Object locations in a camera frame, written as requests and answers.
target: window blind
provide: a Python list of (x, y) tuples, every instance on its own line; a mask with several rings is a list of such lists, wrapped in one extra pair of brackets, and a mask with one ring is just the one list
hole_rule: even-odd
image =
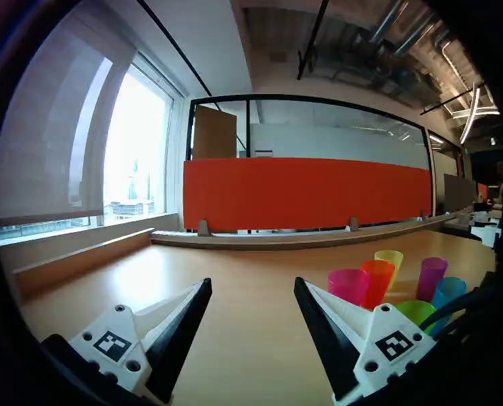
[(91, 4), (49, 35), (0, 136), (0, 226), (103, 214), (112, 110), (135, 48)]

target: orange panel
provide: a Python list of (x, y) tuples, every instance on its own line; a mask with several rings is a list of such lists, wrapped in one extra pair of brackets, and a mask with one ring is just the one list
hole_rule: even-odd
[(430, 172), (375, 162), (227, 158), (184, 163), (184, 226), (211, 230), (339, 227), (431, 213)]
[(486, 202), (488, 199), (488, 186), (478, 183), (477, 189), (479, 190), (479, 193), (483, 194), (483, 202)]

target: tabletop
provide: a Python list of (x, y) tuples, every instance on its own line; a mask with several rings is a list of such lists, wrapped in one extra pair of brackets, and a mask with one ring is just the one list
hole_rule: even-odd
[(327, 289), (329, 272), (378, 250), (404, 254), (384, 301), (414, 298), (421, 261), (440, 256), (468, 289), (494, 270), (479, 241), (418, 231), (350, 246), (242, 252), (150, 246), (22, 306), (32, 332), (72, 338), (115, 304), (136, 311), (205, 277), (213, 295), (174, 389), (179, 405), (331, 405), (331, 388), (293, 295), (296, 276)]

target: yellow plastic cup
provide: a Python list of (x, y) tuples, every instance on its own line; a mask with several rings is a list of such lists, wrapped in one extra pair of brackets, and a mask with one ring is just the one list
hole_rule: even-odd
[(382, 261), (389, 261), (392, 265), (394, 265), (394, 274), (392, 275), (391, 282), (387, 290), (391, 290), (392, 285), (394, 285), (394, 281), (398, 276), (398, 269), (402, 264), (402, 260), (404, 259), (404, 254), (400, 251), (386, 250), (386, 251), (377, 251), (374, 255), (374, 259), (380, 259)]

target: pink plastic cup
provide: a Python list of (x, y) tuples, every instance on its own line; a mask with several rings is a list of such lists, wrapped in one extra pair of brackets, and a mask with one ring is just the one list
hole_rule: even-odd
[(421, 263), (421, 276), (418, 277), (416, 299), (431, 302), (437, 283), (445, 276), (449, 263), (446, 259), (431, 257), (423, 259)]
[(329, 274), (329, 292), (360, 305), (370, 286), (370, 274), (360, 269), (338, 269)]

